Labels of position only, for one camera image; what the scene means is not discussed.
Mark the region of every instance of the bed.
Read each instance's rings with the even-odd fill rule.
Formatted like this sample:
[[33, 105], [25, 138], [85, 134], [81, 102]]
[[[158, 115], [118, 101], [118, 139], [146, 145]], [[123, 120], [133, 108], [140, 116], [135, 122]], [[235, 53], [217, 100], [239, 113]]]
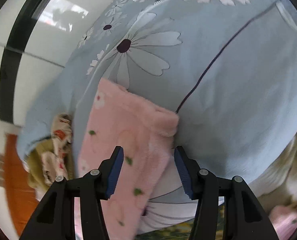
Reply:
[[[201, 167], [250, 183], [297, 132], [297, 10], [289, 0], [114, 0], [28, 112], [23, 161], [59, 113], [74, 117], [77, 160], [102, 77], [178, 113], [175, 145]], [[171, 219], [144, 217], [140, 232], [194, 216], [173, 161], [148, 205]]]

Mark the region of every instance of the pink fabric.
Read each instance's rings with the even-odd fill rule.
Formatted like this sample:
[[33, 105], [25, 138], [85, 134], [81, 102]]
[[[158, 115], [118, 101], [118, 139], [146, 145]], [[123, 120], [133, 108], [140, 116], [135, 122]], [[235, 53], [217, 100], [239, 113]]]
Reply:
[[78, 159], [79, 175], [99, 167], [115, 146], [124, 162], [114, 195], [102, 201], [111, 240], [134, 238], [140, 216], [171, 155], [178, 116], [104, 78], [98, 84]]
[[288, 240], [297, 228], [297, 211], [290, 207], [276, 206], [269, 217], [280, 240]]

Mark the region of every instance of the light blue fabric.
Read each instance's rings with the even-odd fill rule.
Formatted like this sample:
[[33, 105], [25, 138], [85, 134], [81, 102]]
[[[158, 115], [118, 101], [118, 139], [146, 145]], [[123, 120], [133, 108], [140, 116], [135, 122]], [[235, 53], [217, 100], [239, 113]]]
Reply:
[[[123, 40], [131, 47], [121, 53]], [[175, 145], [217, 176], [250, 183], [297, 131], [297, 11], [289, 0], [113, 1], [28, 112], [18, 154], [24, 159], [66, 112], [76, 160], [102, 76], [176, 111], [214, 59], [179, 110]], [[161, 199], [181, 203], [177, 192]]]

